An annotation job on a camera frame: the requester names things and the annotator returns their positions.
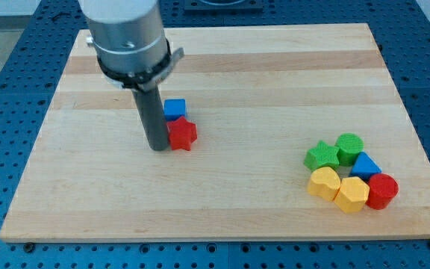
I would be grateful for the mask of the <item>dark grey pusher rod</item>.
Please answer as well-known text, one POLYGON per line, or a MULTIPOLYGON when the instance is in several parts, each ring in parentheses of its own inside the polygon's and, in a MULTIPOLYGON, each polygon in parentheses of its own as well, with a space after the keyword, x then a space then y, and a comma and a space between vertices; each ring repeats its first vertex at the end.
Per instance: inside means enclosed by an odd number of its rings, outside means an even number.
POLYGON ((132 92, 149 147, 163 151, 169 146, 169 132, 158 88, 132 92))

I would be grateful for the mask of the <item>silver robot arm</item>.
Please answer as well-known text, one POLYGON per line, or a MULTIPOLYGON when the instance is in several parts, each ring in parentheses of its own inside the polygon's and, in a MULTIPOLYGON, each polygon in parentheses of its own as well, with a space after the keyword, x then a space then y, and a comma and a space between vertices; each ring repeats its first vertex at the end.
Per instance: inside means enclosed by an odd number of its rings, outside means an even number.
POLYGON ((132 91, 149 147, 163 151, 169 131, 158 85, 184 56, 171 51, 158 0, 80 0, 88 43, 107 78, 132 91))

